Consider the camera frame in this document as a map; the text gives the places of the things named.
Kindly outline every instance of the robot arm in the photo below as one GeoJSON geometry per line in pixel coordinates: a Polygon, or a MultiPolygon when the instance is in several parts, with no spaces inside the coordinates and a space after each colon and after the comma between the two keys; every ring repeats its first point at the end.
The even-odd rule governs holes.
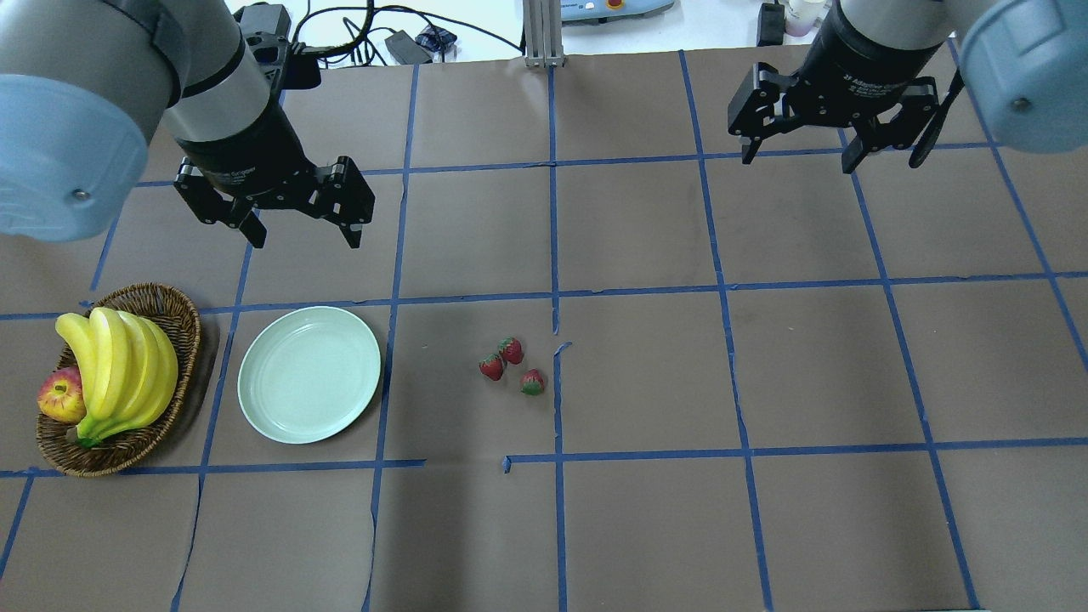
{"type": "Polygon", "coordinates": [[[317,64],[292,65],[282,7],[250,9],[239,27],[222,0],[0,2],[0,232],[103,231],[162,122],[187,156],[175,187],[202,222],[259,247],[255,208],[298,209],[357,247],[373,193],[350,158],[310,162],[279,103],[320,83],[317,64]]]}
{"type": "Polygon", "coordinates": [[[912,156],[919,164],[943,115],[936,83],[918,74],[953,29],[963,76],[944,111],[965,83],[1007,146],[1048,152],[1088,143],[1088,2],[839,0],[796,72],[757,63],[733,96],[729,131],[742,161],[751,163],[766,138],[803,125],[853,127],[842,157],[849,173],[870,152],[910,148],[928,125],[912,156]]]}

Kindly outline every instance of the red strawberry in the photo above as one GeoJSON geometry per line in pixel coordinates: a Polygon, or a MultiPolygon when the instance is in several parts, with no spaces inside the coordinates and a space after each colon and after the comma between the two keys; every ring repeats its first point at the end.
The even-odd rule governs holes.
{"type": "Polygon", "coordinates": [[[526,358],[526,353],[521,350],[521,342],[514,336],[498,343],[498,354],[503,356],[503,360],[514,365],[520,364],[521,359],[526,358]]]}
{"type": "Polygon", "coordinates": [[[487,355],[480,362],[480,371],[492,380],[503,378],[503,358],[495,354],[487,355]]]}
{"type": "Polygon", "coordinates": [[[526,395],[540,395],[544,392],[544,377],[537,369],[531,369],[521,377],[521,392],[526,395]]]}

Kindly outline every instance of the fruit basket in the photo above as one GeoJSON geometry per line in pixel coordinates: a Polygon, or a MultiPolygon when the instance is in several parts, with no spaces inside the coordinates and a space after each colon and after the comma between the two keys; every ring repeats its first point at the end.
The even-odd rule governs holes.
{"type": "MultiPolygon", "coordinates": [[[[151,319],[162,328],[177,353],[177,387],[170,405],[154,423],[111,436],[92,449],[69,441],[67,430],[73,427],[71,424],[39,414],[36,432],[38,450],[46,461],[69,476],[106,476],[147,456],[165,438],[185,406],[200,351],[200,316],[193,301],[172,286],[158,283],[129,285],[107,295],[95,306],[126,310],[151,319]]],[[[74,365],[75,356],[65,344],[57,368],[74,365]]]]}

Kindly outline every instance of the round plate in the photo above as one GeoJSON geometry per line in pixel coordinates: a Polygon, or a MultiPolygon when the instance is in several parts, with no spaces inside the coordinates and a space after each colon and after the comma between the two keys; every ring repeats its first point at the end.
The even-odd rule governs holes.
{"type": "Polygon", "coordinates": [[[341,431],[378,389],[378,340],[358,317],[312,306],[276,319],[257,336],[238,372],[238,403],[254,429],[305,444],[341,431]]]}

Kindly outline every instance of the apple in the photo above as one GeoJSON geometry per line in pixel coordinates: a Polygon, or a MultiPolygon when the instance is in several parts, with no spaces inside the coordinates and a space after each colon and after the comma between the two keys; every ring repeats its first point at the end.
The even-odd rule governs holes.
{"type": "Polygon", "coordinates": [[[49,375],[38,390],[38,407],[61,423],[79,423],[87,415],[83,403],[83,379],[76,366],[59,369],[49,375]]]}

